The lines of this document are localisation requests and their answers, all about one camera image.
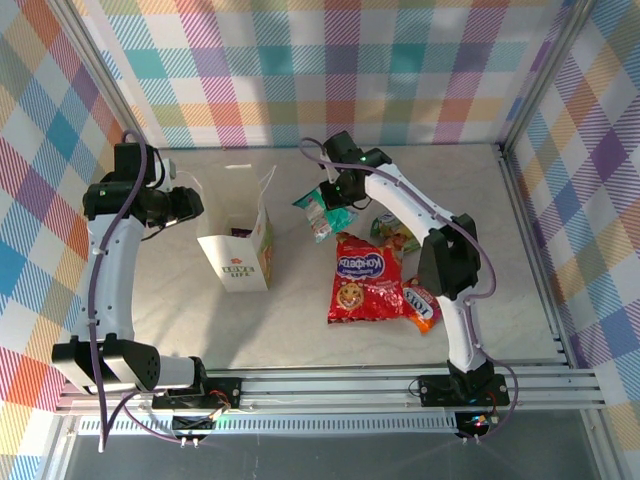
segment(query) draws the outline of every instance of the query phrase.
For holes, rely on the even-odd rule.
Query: orange snack package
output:
[[[423,335],[442,317],[438,300],[413,277],[402,284],[404,316],[416,324]]]

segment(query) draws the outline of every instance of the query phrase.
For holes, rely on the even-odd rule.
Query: white paper bag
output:
[[[204,205],[198,242],[227,292],[268,290],[273,229],[253,168],[214,165],[198,178]],[[231,236],[232,228],[250,230],[251,235]]]

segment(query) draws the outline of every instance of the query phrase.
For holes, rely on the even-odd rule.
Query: candy wrapper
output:
[[[398,235],[404,237],[404,253],[410,253],[420,249],[420,243],[416,240],[416,237],[390,212],[380,215],[371,223],[370,234],[373,238],[382,237],[388,239]]]
[[[404,316],[416,324],[423,335],[433,328],[442,317],[440,304],[424,287],[418,284],[418,278],[413,277],[402,284],[405,299]]]
[[[327,211],[320,188],[312,190],[293,205],[304,210],[316,243],[320,243],[334,233],[341,232],[358,218],[357,213],[346,208]]]
[[[374,247],[339,233],[329,323],[377,321],[404,315],[402,264],[392,244]]]

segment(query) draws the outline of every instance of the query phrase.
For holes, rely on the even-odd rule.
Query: colorful plaid wall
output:
[[[343,129],[363,144],[494,143],[560,4],[76,0],[147,137],[173,148]]]
[[[579,364],[640,478],[640,0],[602,0],[516,167]]]
[[[82,194],[121,135],[45,0],[0,2],[0,479],[31,479],[87,260]]]

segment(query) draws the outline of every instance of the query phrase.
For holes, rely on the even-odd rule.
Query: green snack package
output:
[[[351,212],[346,208],[327,211],[320,188],[311,190],[300,200],[293,202],[293,205],[304,210],[316,243],[320,243],[325,238],[341,232],[358,218],[357,213]]]
[[[370,235],[373,238],[390,238],[394,235],[404,235],[407,240],[404,242],[402,251],[404,253],[415,252],[420,249],[420,243],[413,236],[413,233],[391,213],[383,213],[371,223]]]

